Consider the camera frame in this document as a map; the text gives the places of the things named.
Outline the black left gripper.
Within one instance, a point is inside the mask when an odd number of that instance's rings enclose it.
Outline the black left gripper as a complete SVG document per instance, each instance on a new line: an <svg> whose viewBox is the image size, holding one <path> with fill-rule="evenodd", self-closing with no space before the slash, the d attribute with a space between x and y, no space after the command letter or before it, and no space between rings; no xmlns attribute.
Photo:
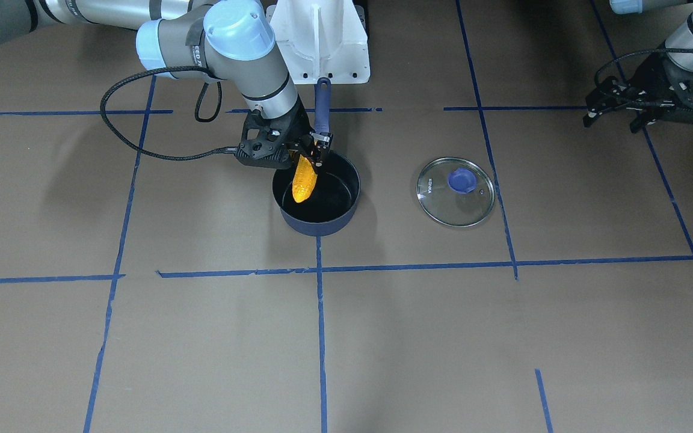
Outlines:
<svg viewBox="0 0 693 433"><path fill-rule="evenodd" d="M582 118L591 128L603 115L632 111L629 130L637 134L657 121L693 125L693 71L687 71L666 55L650 55L629 82L608 76L588 94Z"/></svg>

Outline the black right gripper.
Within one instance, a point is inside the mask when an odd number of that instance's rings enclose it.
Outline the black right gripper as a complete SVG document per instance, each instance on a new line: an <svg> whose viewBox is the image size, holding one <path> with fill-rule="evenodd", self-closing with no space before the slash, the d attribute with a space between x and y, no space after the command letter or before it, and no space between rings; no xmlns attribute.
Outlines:
<svg viewBox="0 0 693 433"><path fill-rule="evenodd" d="M265 118L261 110L247 114L235 158L243 165L289 169L299 153L297 175L317 174L317 164L329 156L333 134L311 134L310 119L303 108L292 108L277 118Z"/></svg>

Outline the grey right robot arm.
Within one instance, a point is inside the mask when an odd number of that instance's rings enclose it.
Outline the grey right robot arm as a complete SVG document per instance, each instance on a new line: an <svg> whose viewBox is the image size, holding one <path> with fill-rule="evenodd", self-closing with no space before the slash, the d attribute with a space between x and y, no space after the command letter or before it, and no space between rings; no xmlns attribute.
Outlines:
<svg viewBox="0 0 693 433"><path fill-rule="evenodd" d="M244 165L289 169L324 164L331 139L312 128L275 33L259 1L0 1L0 44L54 23L88 23L134 30L144 72L113 85L106 106L122 86L147 76L231 81L250 112L235 146L196 155L229 154Z"/></svg>

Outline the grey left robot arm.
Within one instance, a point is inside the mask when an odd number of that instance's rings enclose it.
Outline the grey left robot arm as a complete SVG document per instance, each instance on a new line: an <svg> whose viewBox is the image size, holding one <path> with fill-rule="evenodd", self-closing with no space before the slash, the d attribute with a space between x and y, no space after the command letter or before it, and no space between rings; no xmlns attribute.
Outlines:
<svg viewBox="0 0 693 433"><path fill-rule="evenodd" d="M658 47L632 52L632 57L644 57L644 61L627 79L600 77L621 57L595 73L595 88L585 99L584 126L621 110L637 112L629 126L633 134L657 121L693 125L693 11Z"/></svg>

